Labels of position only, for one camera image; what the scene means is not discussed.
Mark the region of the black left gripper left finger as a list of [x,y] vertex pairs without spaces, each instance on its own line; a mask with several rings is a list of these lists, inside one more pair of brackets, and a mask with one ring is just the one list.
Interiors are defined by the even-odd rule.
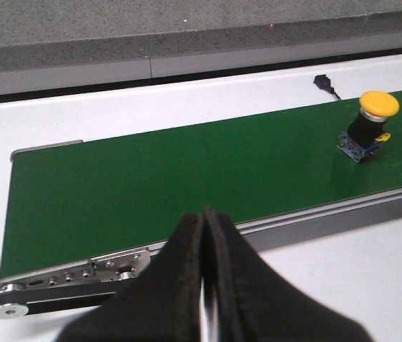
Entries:
[[184,214],[149,266],[58,341],[200,341],[202,229],[200,215]]

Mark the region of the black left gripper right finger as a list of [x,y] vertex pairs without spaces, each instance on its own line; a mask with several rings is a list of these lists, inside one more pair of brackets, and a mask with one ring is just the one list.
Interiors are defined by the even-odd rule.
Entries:
[[206,208],[203,271],[215,341],[371,341],[356,321],[275,272],[225,212]]

